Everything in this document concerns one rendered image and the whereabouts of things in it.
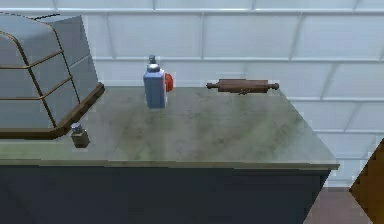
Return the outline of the brown wooden rolling pin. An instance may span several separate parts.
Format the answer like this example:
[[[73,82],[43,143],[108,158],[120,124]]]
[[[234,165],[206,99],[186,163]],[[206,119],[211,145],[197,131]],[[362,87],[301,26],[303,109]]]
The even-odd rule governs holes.
[[[246,95],[248,93],[267,93],[269,89],[278,90],[279,84],[270,84],[267,80],[220,79],[217,83],[207,83],[206,87],[217,89],[219,92]]]

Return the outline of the dark counter cabinet marble top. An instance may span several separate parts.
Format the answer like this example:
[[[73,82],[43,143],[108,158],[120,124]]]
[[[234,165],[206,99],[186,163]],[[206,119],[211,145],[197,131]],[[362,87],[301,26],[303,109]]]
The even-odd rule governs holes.
[[[90,142],[0,140],[0,224],[303,224],[335,156],[279,91],[111,87]]]

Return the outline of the blue soap bottle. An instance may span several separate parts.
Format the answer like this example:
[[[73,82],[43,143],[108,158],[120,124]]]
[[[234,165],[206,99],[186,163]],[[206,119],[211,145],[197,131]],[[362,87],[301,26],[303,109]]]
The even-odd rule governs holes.
[[[145,97],[150,109],[166,106],[165,72],[156,61],[155,55],[149,56],[149,63],[143,76]]]

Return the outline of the small brown shaker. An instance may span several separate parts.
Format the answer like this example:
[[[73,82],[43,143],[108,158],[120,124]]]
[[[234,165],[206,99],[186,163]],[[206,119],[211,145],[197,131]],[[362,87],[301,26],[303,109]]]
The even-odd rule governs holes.
[[[88,133],[80,123],[71,125],[71,138],[76,148],[86,148],[90,143]]]

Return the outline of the grey bread box brown trim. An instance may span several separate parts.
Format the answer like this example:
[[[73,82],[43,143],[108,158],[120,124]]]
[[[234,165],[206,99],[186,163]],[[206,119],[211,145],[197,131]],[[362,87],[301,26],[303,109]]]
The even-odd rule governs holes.
[[[0,12],[0,139],[61,137],[104,91],[81,16]]]

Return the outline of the brown wooden furniture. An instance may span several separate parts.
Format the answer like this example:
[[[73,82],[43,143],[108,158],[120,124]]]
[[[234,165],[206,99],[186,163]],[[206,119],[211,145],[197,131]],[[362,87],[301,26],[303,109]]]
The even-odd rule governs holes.
[[[384,224],[384,138],[349,188],[373,224]]]

